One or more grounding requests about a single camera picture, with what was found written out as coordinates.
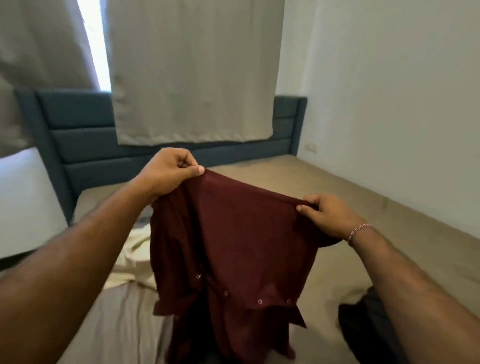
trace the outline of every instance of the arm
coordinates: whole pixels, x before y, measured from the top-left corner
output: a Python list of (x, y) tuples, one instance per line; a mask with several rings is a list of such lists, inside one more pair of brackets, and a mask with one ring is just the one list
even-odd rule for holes
[[(297, 210), (325, 233), (348, 239), (365, 220), (333, 196), (314, 195)], [(413, 364), (480, 363), (480, 320), (371, 227), (351, 242)]]
[(100, 293), (145, 206), (204, 168), (164, 148), (142, 172), (0, 280), (0, 357), (56, 363)]

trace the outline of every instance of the power outlet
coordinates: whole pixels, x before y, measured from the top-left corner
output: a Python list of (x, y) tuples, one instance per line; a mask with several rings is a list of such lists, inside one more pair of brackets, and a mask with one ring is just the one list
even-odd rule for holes
[(305, 149), (308, 150), (309, 152), (316, 153), (317, 152), (317, 144), (313, 142), (306, 142), (305, 143)]

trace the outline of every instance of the blue headboard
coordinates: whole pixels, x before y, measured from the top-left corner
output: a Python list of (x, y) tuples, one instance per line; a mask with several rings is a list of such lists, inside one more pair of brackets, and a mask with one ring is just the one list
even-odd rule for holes
[(68, 222), (83, 190), (130, 180), (165, 146), (190, 149), (206, 167), (296, 155), (307, 106), (305, 97), (276, 96), (274, 133), (267, 140), (120, 146), (111, 93), (62, 89), (15, 93)]

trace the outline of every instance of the beige bed sheet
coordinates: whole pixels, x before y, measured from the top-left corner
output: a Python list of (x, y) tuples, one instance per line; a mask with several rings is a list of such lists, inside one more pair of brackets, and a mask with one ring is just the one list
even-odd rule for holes
[[(432, 218), (326, 173), (293, 156), (212, 168), (236, 180), (302, 198), (334, 193), (476, 315), (480, 315), (480, 242)], [(75, 217), (119, 185), (87, 190)], [(371, 281), (354, 251), (341, 242), (318, 251), (298, 305), (307, 329), (292, 326), (297, 363), (356, 363), (337, 327), (337, 307), (356, 301)], [(135, 283), (102, 292), (61, 363), (162, 363), (171, 319), (152, 316), (156, 294)], [(268, 363), (289, 363), (271, 353)]]

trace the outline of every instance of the bracelet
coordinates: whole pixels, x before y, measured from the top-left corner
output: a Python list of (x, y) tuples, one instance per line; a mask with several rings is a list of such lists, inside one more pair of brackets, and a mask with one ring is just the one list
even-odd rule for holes
[(363, 224), (363, 225), (360, 225), (357, 228), (355, 228), (350, 233), (350, 236), (348, 237), (347, 243), (351, 246), (351, 241), (352, 241), (353, 237), (355, 236), (355, 234), (357, 233), (357, 231), (360, 230), (360, 229), (366, 228), (367, 226), (371, 226), (371, 225), (370, 224)]

